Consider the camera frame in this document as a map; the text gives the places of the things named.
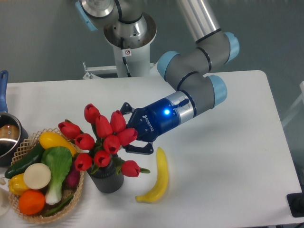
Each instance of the saucepan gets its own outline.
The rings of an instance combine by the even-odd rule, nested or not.
[[[8,113],[6,88],[9,73],[3,70],[0,75],[0,167],[4,167],[10,165],[20,143],[29,135],[20,121]]]

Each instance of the blue pan handle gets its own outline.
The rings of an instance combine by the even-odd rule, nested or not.
[[[5,99],[8,78],[9,78],[8,71],[2,70],[1,77],[0,77],[0,112],[1,113],[8,112],[8,106],[6,105],[6,99]]]

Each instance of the yellow banana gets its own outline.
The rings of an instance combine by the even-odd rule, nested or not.
[[[154,187],[141,196],[135,196],[137,202],[152,203],[159,200],[168,187],[169,172],[165,151],[158,147],[156,151],[157,180]]]

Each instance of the yellow bell pepper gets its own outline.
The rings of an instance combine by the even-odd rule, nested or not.
[[[64,146],[71,151],[72,157],[77,153],[77,150],[72,144],[55,132],[43,132],[39,138],[39,142],[45,150],[51,147]]]
[[[9,191],[15,195],[21,196],[29,187],[24,183],[24,173],[18,174],[9,180]]]

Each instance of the blue light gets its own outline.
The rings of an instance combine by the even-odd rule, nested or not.
[[[165,115],[169,115],[170,114],[170,110],[169,109],[165,109],[165,111],[163,111],[163,113],[165,113]]]

